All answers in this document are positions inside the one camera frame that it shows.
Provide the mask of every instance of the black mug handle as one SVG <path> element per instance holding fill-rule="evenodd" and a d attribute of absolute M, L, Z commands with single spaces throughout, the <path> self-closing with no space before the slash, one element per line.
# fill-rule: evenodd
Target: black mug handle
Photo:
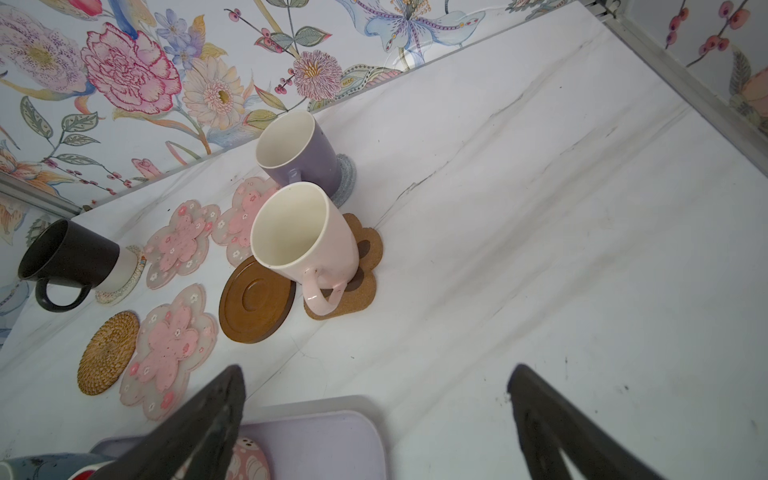
<path fill-rule="evenodd" d="M 88 296 L 88 293 L 91 291 L 91 286 L 86 285 L 83 288 L 80 289 L 80 295 L 78 295 L 78 298 L 74 299 L 74 302 L 70 303 L 67 306 L 59 306 L 56 305 L 51 301 L 51 299 L 48 298 L 48 279 L 47 278 L 41 278 L 38 280 L 38 284 L 35 287 L 35 297 L 38 299 L 38 303 L 41 307 L 46 309 L 48 312 L 67 312 L 69 310 L 72 310 L 76 306 L 83 303 L 83 300 L 85 300 L 85 297 Z"/>

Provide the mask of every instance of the purple mug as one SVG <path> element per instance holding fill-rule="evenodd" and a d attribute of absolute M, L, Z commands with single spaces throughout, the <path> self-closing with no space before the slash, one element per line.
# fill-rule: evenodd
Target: purple mug
<path fill-rule="evenodd" d="M 269 124 L 256 145 L 256 162 L 281 187 L 312 182 L 332 197 L 341 185 L 336 152 L 308 111 L 293 111 Z"/>

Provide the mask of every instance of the pink patterned cup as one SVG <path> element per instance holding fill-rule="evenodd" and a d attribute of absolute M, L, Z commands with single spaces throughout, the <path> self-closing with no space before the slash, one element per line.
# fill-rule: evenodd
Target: pink patterned cup
<path fill-rule="evenodd" d="M 328 315 L 359 263 L 357 242 L 322 188 L 298 182 L 278 190 L 253 221 L 250 249 L 266 268 L 301 283 L 307 306 Z M 328 300 L 320 289 L 333 289 Z"/>

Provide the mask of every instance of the brown wooden coaster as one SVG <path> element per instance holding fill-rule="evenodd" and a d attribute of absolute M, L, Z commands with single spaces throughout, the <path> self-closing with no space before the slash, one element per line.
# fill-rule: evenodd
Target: brown wooden coaster
<path fill-rule="evenodd" d="M 355 236 L 355 240 L 357 240 L 357 250 L 360 252 L 360 266 L 357 267 L 355 276 L 347 283 L 344 295 L 341 297 L 341 303 L 328 315 L 316 315 L 304 302 L 304 311 L 315 320 L 325 320 L 334 316 L 359 312 L 367 308 L 376 296 L 376 277 L 373 276 L 373 269 L 376 268 L 376 265 L 379 265 L 384 254 L 382 238 L 379 232 L 373 228 L 362 228 L 360 220 L 352 214 L 344 214 L 344 220 L 346 220 Z M 320 291 L 324 297 L 328 298 L 333 290 Z"/>
<path fill-rule="evenodd" d="M 295 295 L 296 282 L 248 257 L 237 266 L 221 293 L 221 331 L 235 342 L 260 342 L 283 324 Z"/>
<path fill-rule="evenodd" d="M 117 382 L 136 348 L 139 319 L 133 312 L 120 312 L 95 333 L 78 368 L 78 386 L 86 395 L 106 392 Z"/>

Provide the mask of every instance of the mug handle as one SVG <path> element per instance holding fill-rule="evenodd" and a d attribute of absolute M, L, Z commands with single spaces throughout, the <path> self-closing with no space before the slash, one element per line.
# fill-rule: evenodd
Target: mug handle
<path fill-rule="evenodd" d="M 301 181 L 301 170 L 298 168 L 293 168 L 290 172 L 288 172 L 288 184 L 295 184 L 296 182 Z"/>
<path fill-rule="evenodd" d="M 74 302 L 67 306 L 56 305 L 51 301 L 51 299 L 48 298 L 48 279 L 41 278 L 38 280 L 38 284 L 35 287 L 35 297 L 38 299 L 40 306 L 46 309 L 48 312 L 60 313 L 72 310 L 76 306 L 83 303 L 83 300 L 85 300 L 85 297 L 88 296 L 88 292 L 90 291 L 91 286 L 86 285 L 80 289 L 80 294 L 78 295 L 78 298 L 74 299 Z"/>
<path fill-rule="evenodd" d="M 306 305 L 315 313 L 315 315 L 324 316 L 328 315 L 339 306 L 347 282 L 342 282 L 334 286 L 331 296 L 326 300 L 323 296 L 323 292 L 320 291 L 320 287 L 317 286 L 317 277 L 319 275 L 320 272 L 317 268 L 306 269 L 304 271 L 304 277 L 302 278 L 301 287 L 304 292 Z"/>

